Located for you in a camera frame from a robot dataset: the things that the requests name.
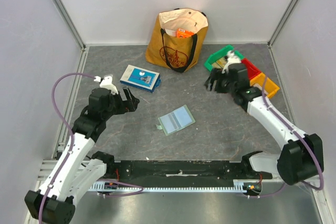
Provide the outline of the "green card holder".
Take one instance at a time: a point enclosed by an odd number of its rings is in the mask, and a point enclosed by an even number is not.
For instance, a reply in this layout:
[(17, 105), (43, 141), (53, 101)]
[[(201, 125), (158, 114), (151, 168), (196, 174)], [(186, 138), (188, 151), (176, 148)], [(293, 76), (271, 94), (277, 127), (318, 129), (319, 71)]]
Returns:
[(166, 136), (178, 132), (195, 123), (187, 105), (183, 105), (174, 111), (158, 118), (158, 130), (162, 130)]

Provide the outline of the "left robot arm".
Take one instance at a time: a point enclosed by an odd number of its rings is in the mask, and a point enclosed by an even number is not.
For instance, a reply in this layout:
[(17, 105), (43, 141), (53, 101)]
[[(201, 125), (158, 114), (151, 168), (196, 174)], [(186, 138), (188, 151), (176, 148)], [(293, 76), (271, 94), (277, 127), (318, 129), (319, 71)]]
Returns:
[(129, 88), (113, 94), (106, 88), (96, 88), (89, 95), (88, 105), (75, 120), (70, 139), (51, 174), (37, 191), (30, 190), (25, 203), (31, 216), (39, 223), (70, 223), (76, 206), (89, 188), (101, 177), (115, 174), (114, 157), (97, 152), (87, 166), (78, 171), (81, 163), (106, 129), (114, 115), (136, 111), (140, 100)]

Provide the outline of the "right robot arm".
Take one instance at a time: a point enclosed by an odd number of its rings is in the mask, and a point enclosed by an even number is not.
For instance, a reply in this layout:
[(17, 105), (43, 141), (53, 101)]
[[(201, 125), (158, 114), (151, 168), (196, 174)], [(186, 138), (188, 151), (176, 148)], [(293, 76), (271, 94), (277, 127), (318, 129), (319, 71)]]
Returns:
[(314, 189), (324, 188), (321, 138), (297, 128), (272, 105), (264, 88), (251, 86), (242, 63), (235, 63), (226, 70), (212, 69), (205, 87), (209, 91), (230, 94), (238, 106), (270, 133), (281, 149), (279, 155), (262, 151), (246, 154), (240, 166), (245, 178), (266, 172), (279, 175), (287, 185), (294, 185), (307, 184), (308, 179), (318, 176), (320, 184)]

